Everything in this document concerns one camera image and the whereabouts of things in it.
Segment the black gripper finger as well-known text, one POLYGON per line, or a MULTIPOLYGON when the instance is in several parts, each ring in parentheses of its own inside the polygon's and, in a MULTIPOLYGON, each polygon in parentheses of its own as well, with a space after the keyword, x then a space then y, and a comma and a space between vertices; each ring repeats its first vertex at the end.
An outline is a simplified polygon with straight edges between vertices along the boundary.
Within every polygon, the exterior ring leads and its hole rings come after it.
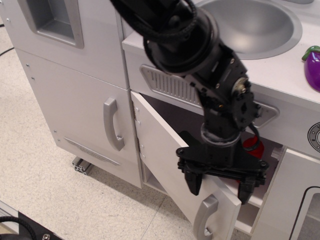
POLYGON ((241 201, 242 205, 245 205, 252 196, 256 187, 256 181, 253 178, 246 178, 241 180, 238 186, 237 197, 241 201))
POLYGON ((201 173, 185 171, 184 178, 190 192, 193 195, 198 196, 202 185, 203 175, 201 173))

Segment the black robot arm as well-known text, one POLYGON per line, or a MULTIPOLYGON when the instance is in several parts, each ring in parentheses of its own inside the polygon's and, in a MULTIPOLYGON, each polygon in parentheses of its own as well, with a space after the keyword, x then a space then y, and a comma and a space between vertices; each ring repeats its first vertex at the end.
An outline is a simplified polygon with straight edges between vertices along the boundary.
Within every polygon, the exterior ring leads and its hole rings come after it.
POLYGON ((159 70, 182 77, 196 91, 204 112, 203 144, 176 150, 178 168, 198 195, 203 175, 239 182, 246 204, 266 181, 269 165, 252 152, 260 146, 247 70, 223 43, 215 19, 190 0, 114 0, 120 16, 143 37, 149 60, 159 70))

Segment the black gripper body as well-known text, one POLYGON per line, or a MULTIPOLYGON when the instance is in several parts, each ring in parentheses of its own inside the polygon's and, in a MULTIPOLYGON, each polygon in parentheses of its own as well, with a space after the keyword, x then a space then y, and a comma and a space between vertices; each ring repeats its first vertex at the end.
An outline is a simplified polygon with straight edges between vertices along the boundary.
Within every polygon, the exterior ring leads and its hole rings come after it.
MULTIPOLYGON (((260 140, 260 134, 254 130, 254 136, 260 140)), ((246 152, 240 138, 235 142, 200 143, 188 131, 179 134, 188 144, 176 150, 179 157, 178 169, 185 175, 185 171, 236 180, 254 179, 259 187, 266 182, 269 164, 246 152)))

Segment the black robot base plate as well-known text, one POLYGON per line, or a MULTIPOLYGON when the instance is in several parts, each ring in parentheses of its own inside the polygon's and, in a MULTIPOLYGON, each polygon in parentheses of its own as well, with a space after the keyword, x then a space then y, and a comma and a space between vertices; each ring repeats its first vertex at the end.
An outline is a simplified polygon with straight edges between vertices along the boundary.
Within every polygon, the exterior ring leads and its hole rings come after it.
POLYGON ((0 234, 16 235, 13 237, 16 240, 63 240, 56 233, 14 209, 0 210, 0 234))

